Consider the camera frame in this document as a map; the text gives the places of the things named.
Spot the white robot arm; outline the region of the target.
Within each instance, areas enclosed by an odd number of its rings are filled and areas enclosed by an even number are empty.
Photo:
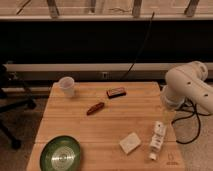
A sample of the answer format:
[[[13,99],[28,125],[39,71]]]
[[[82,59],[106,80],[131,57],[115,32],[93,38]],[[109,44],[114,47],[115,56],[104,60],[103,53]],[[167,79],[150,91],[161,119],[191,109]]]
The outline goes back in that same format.
[[[205,83],[208,76],[207,66],[193,61],[176,66],[165,74],[166,85],[160,99],[163,105],[163,123],[168,125],[185,99],[192,100],[204,110],[213,114],[213,87]]]

